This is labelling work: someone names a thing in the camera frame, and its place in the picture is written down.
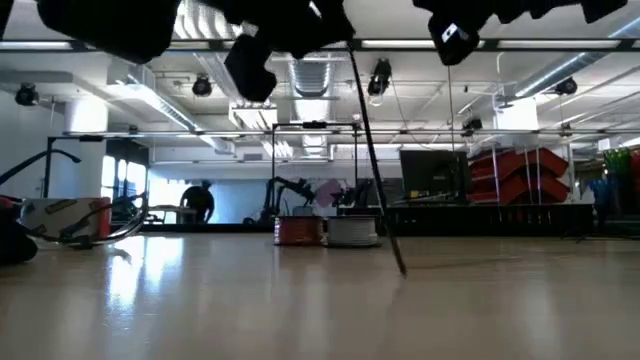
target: person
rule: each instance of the person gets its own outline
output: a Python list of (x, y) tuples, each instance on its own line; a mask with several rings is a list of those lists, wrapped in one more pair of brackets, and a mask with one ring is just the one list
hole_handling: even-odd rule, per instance
[(209, 192), (210, 186), (211, 183), (204, 180), (201, 186), (191, 186), (182, 194), (180, 207), (184, 207), (186, 201), (186, 207), (196, 211), (195, 214), (184, 214), (183, 223), (206, 224), (209, 222), (215, 208), (213, 195)]

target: cable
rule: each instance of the cable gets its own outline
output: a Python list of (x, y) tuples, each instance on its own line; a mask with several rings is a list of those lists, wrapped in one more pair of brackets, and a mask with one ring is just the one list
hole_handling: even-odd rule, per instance
[(396, 104), (398, 104), (398, 111), (400, 112), (400, 118), (402, 119), (402, 122), (404, 123), (404, 128), (407, 129), (407, 134), (409, 136), (411, 136), (411, 138), (413, 139), (413, 142), (415, 144), (417, 144), (418, 146), (420, 146), (421, 148), (424, 148), (424, 149), (427, 149), (427, 150), (433, 150), (433, 148), (430, 148), (429, 145), (431, 145), (434, 142), (436, 142), (436, 140), (438, 140), (438, 137), (440, 135), (436, 135), (428, 145), (423, 145), (420, 141), (418, 141), (418, 139), (416, 139), (416, 137), (413, 136), (413, 134), (408, 131), (409, 130), (409, 124), (407, 123), (407, 119), (404, 117), (404, 112), (402, 111), (402, 106), (400, 106), (400, 97), (398, 96), (398, 90), (396, 89), (396, 82), (393, 81), (393, 79), (391, 79), (391, 86), (393, 87), (393, 94), (396, 97)]
[(398, 269), (403, 276), (407, 276), (407, 266), (402, 258), (402, 252), (400, 251), (400, 244), (398, 239), (393, 235), (389, 218), (387, 217), (387, 198), (382, 188), (382, 178), (380, 177), (380, 169), (378, 168), (378, 160), (376, 158), (376, 150), (373, 147), (373, 136), (371, 135), (371, 125), (369, 124), (369, 116), (367, 115), (367, 104), (364, 100), (364, 91), (362, 90), (362, 81), (360, 80), (360, 72), (358, 71), (358, 64), (356, 63), (356, 57), (353, 53), (353, 43), (349, 41), (347, 43), (349, 50), (349, 58), (351, 59), (351, 66), (353, 68), (353, 75), (356, 78), (356, 87), (358, 89), (358, 100), (360, 102), (360, 111), (362, 112), (362, 123), (364, 124), (364, 133), (367, 139), (367, 147), (369, 148), (369, 157), (371, 158), (371, 170), (373, 171), (373, 177), (375, 179), (376, 191), (378, 193), (378, 201), (380, 202), (380, 215), (382, 216), (382, 223), (387, 229), (387, 235), (391, 241), (391, 248), (393, 249), (393, 255), (396, 259)]

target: robotic arm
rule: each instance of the robotic arm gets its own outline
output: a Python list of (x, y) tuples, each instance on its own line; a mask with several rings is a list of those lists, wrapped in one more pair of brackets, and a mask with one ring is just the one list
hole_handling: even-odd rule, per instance
[[(271, 198), (273, 196), (276, 183), (281, 184), (281, 186), (278, 188), (275, 197), (275, 204), (272, 206)], [(270, 224), (273, 222), (273, 217), (280, 214), (280, 201), (282, 200), (282, 193), (286, 189), (289, 189), (296, 194), (304, 197), (306, 199), (306, 204), (312, 202), (315, 199), (315, 193), (311, 191), (311, 185), (308, 184), (305, 179), (300, 179), (298, 180), (298, 182), (293, 182), (276, 176), (275, 178), (267, 181), (267, 192), (265, 194), (262, 211), (260, 212), (260, 218), (258, 219), (259, 224)]]

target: ceiling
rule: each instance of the ceiling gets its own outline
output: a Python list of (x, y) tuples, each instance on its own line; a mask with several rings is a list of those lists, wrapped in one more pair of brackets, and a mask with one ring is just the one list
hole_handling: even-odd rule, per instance
[[(352, 20), (359, 38), (426, 38), (430, 14), (413, 7), (409, 0), (350, 0), (345, 2), (347, 14)], [(595, 24), (584, 22), (580, 7), (566, 7), (551, 11), (541, 20), (533, 21), (528, 15), (512, 24), (502, 25), (494, 17), (481, 32), (483, 37), (501, 38), (604, 38), (624, 25), (640, 17), (640, 2), (630, 1), (627, 7), (611, 14)], [(14, 6), (5, 39), (65, 39), (61, 34), (47, 29), (39, 20), (35, 2), (19, 0)], [(347, 59), (348, 54), (333, 53), (332, 57)], [(474, 53), (462, 64), (446, 68), (436, 53), (358, 53), (356, 59), (363, 83), (369, 81), (377, 59), (389, 59), (393, 67), (393, 86), (383, 97), (382, 104), (369, 106), (369, 117), (374, 128), (384, 129), (446, 129), (454, 114), (454, 127), (469, 114), (457, 115), (469, 103), (490, 103), (492, 92), (503, 85), (523, 80), (547, 69), (559, 59), (570, 59), (575, 54), (553, 52)], [(543, 128), (558, 128), (563, 120), (576, 117), (575, 128), (640, 128), (640, 71), (635, 53), (616, 53), (586, 67), (573, 75), (579, 90), (574, 96), (562, 99), (538, 97), (539, 124)], [(72, 73), (79, 79), (98, 88), (105, 88), (107, 69), (111, 57), (100, 53), (87, 54), (3, 54), (0, 71), (60, 71)], [(334, 61), (335, 79), (331, 101), (332, 120), (352, 119), (359, 113), (357, 92), (353, 86), (353, 72), (347, 61)], [(149, 68), (156, 76), (157, 90), (190, 113), (204, 129), (234, 130), (228, 120), (229, 99), (214, 86), (207, 98), (196, 98), (191, 86), (198, 73), (204, 72), (201, 63), (192, 54), (167, 53), (151, 61)], [(280, 122), (296, 120), (292, 111), (291, 87), (288, 76), (289, 60), (276, 54), (266, 67), (273, 71), (279, 85), (271, 101), (278, 107)], [(617, 81), (616, 76), (624, 74)], [(74, 94), (56, 93), (55, 87), (47, 87), (44, 96), (69, 99)], [(78, 92), (76, 96), (86, 96)], [(135, 124), (140, 130), (182, 130), (180, 126), (161, 113), (147, 111), (143, 104), (129, 99), (112, 99), (118, 111), (110, 118), (112, 128)], [(482, 114), (482, 109), (473, 108)], [(485, 128), (492, 128), (490, 120), (484, 120)], [(579, 136), (576, 142), (593, 143), (602, 136)], [(258, 138), (242, 139), (238, 146), (259, 144)], [(399, 137), (379, 135), (376, 142), (411, 143), (440, 142), (433, 136), (403, 135)], [(545, 141), (566, 143), (559, 136), (546, 136)], [(332, 136), (329, 142), (349, 143), (348, 136)], [(150, 141), (155, 146), (202, 146), (198, 139), (173, 138)]]

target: black cable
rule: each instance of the black cable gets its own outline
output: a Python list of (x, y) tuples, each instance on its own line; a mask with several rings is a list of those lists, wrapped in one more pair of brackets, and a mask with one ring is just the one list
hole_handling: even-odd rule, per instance
[(364, 133), (367, 139), (367, 148), (369, 149), (369, 159), (371, 159), (371, 171), (373, 172), (373, 178), (376, 182), (376, 191), (378, 193), (378, 201), (380, 202), (380, 215), (382, 217), (382, 224), (387, 229), (387, 235), (391, 241), (391, 248), (393, 249), (393, 255), (396, 258), (398, 269), (403, 276), (407, 276), (407, 266), (402, 258), (402, 252), (400, 251), (400, 244), (398, 239), (393, 235), (389, 218), (387, 217), (387, 198), (384, 195), (382, 188), (382, 178), (380, 177), (380, 169), (378, 168), (378, 159), (376, 158), (376, 150), (373, 146), (373, 137), (371, 136), (371, 126), (369, 125), (369, 116), (367, 115), (367, 104), (364, 100), (364, 92), (362, 91), (362, 81), (360, 81), (360, 72), (358, 71), (358, 64), (356, 64), (356, 58), (353, 54), (353, 44), (349, 42), (347, 44), (349, 48), (349, 57), (351, 58), (351, 66), (353, 67), (353, 75), (356, 78), (356, 88), (358, 89), (358, 99), (360, 100), (360, 112), (362, 113), (362, 123), (364, 124)]

